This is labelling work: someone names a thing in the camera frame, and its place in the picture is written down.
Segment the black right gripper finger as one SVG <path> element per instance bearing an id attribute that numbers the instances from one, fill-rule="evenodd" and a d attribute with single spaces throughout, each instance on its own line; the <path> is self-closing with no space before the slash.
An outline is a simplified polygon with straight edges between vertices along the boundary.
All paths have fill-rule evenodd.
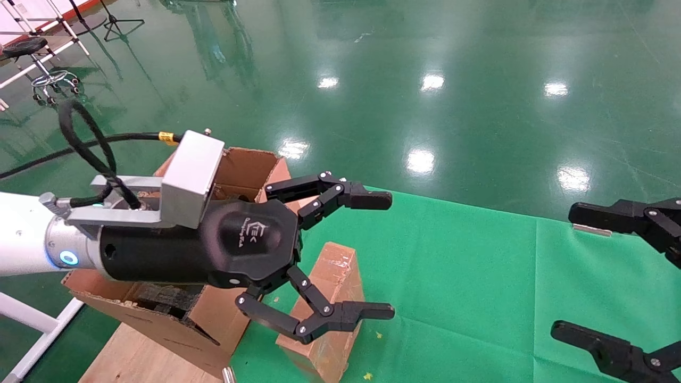
<path id="1" fill-rule="evenodd" d="M 601 373 L 625 382 L 679 382 L 680 342 L 650 353 L 632 343 L 567 321 L 555 321 L 551 337 L 587 351 Z"/>
<path id="2" fill-rule="evenodd" d="M 574 203 L 568 220 L 573 224 L 635 234 L 680 269 L 680 200 L 640 203 L 620 199 L 611 206 Z"/>

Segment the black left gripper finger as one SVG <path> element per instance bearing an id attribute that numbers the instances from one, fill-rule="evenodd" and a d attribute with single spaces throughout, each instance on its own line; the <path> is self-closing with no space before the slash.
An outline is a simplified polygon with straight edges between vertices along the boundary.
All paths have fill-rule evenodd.
<path id="1" fill-rule="evenodd" d="M 389 303 L 331 303 L 297 266 L 287 269 L 286 280 L 313 310 L 308 318 L 300 321 L 260 302 L 261 292 L 253 286 L 236 298 L 237 308 L 254 322 L 301 344 L 310 344 L 329 331 L 354 332 L 364 319 L 390 320 L 395 315 Z"/>
<path id="2" fill-rule="evenodd" d="M 308 230 L 340 207 L 359 210 L 388 210 L 392 193 L 370 191 L 360 182 L 341 181 L 328 172 L 273 182 L 264 188 L 266 198 L 283 204 L 311 198 L 297 211 L 297 225 Z"/>

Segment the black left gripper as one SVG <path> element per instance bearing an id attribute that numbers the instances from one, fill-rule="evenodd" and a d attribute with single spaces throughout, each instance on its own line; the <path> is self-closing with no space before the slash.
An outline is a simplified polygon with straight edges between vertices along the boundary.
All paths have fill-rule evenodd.
<path id="1" fill-rule="evenodd" d="M 104 272 L 119 281 L 276 289 L 300 259 L 298 216 L 282 202 L 209 204 L 196 229 L 104 226 Z"/>

